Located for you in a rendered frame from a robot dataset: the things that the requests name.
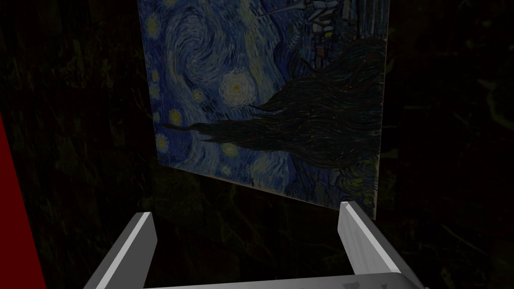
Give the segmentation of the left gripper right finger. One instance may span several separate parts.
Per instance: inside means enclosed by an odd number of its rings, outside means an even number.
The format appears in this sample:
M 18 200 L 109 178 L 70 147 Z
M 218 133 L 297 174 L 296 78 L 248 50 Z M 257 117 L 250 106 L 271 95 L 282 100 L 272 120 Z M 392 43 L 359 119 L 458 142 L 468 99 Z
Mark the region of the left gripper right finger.
M 427 289 L 356 202 L 340 203 L 337 232 L 356 275 L 394 273 L 406 278 L 401 289 Z

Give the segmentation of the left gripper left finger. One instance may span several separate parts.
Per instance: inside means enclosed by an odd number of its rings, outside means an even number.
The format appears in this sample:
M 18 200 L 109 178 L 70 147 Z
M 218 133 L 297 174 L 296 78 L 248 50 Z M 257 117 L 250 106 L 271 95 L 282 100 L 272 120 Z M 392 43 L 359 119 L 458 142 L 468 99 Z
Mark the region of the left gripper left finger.
M 135 213 L 83 289 L 143 289 L 156 245 L 152 213 Z

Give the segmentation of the blue starry night painting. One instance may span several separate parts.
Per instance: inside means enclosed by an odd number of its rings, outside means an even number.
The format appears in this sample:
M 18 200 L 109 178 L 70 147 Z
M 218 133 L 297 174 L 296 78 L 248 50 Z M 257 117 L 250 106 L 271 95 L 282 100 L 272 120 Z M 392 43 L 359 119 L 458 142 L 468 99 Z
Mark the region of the blue starry night painting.
M 376 215 L 390 0 L 137 0 L 160 165 Z

